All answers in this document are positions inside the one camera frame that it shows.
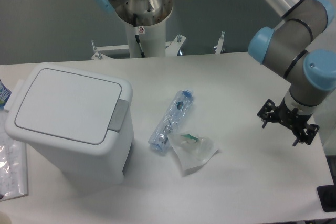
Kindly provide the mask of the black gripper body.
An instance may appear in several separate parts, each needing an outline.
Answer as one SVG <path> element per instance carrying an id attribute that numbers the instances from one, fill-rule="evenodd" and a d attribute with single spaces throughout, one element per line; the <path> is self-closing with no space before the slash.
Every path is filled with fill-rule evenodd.
<path id="1" fill-rule="evenodd" d="M 274 110 L 272 119 L 273 123 L 279 123 L 292 131 L 301 131 L 308 125 L 308 117 L 306 115 L 299 115 L 297 108 L 290 110 L 285 104 L 284 99 Z"/>

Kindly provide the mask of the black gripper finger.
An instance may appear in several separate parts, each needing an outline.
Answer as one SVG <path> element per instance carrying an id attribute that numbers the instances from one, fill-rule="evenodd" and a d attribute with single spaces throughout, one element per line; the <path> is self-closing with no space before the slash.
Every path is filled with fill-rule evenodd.
<path id="1" fill-rule="evenodd" d="M 279 116 L 276 114 L 278 107 L 275 106 L 275 103 L 268 99 L 265 104 L 261 107 L 257 116 L 262 120 L 262 128 L 264 129 L 267 123 L 278 123 Z"/>
<path id="2" fill-rule="evenodd" d="M 295 126 L 292 129 L 292 132 L 296 137 L 293 146 L 296 146 L 298 143 L 311 145 L 319 129 L 320 126 L 316 124 L 306 123 L 305 125 Z"/>

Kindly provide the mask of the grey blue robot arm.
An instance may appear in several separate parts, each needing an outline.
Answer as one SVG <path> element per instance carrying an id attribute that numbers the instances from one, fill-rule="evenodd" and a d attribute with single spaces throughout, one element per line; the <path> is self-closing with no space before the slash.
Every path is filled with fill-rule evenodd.
<path id="1" fill-rule="evenodd" d="M 178 43 L 166 43 L 165 22 L 172 0 L 95 0 L 106 12 L 116 13 L 127 30 L 132 58 L 175 55 Z M 308 52 L 310 45 L 334 18 L 328 0 L 266 0 L 283 19 L 276 29 L 264 27 L 252 38 L 248 53 L 290 83 L 280 105 L 268 100 L 258 112 L 264 123 L 290 129 L 296 143 L 311 144 L 319 127 L 308 120 L 335 90 L 335 53 Z"/>

